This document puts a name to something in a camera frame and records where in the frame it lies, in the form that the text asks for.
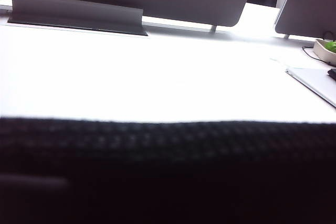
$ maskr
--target desk surface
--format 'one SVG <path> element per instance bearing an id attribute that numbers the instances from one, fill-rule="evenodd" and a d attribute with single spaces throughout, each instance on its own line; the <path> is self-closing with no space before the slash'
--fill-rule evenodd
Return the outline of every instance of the desk surface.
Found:
<path id="1" fill-rule="evenodd" d="M 336 122 L 334 107 L 285 73 L 329 69 L 302 52 L 312 42 L 258 33 L 273 33 L 261 23 L 277 9 L 246 8 L 230 31 L 146 23 L 147 38 L 13 26 L 2 16 L 1 116 Z"/>

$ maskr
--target black cable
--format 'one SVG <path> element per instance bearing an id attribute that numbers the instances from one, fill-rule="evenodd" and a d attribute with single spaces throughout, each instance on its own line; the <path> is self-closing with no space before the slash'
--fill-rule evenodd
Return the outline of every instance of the black cable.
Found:
<path id="1" fill-rule="evenodd" d="M 326 40 L 326 35 L 327 34 L 330 34 L 331 36 L 332 36 L 332 41 L 335 41 L 335 34 L 332 32 L 332 31 L 326 31 L 326 32 L 324 32 L 324 34 L 323 34 L 323 36 L 322 36 L 322 39 L 323 40 Z"/>
<path id="2" fill-rule="evenodd" d="M 335 68 L 336 68 L 336 66 L 333 65 L 333 64 L 331 64 L 331 62 L 326 62 L 326 61 L 324 61 L 324 60 L 321 60 L 321 59 L 318 59 L 318 58 L 315 58 L 315 57 L 311 56 L 309 53 L 307 53 L 306 48 L 314 48 L 314 47 L 302 47 L 302 50 L 303 50 L 303 51 L 306 53 L 306 55 L 308 55 L 310 58 L 312 58 L 312 59 L 314 59 L 314 60 L 321 61 L 321 62 L 323 62 L 323 63 L 325 63 L 325 64 L 327 64 L 327 65 L 329 65 L 329 66 L 332 66 L 332 67 L 335 67 Z"/>

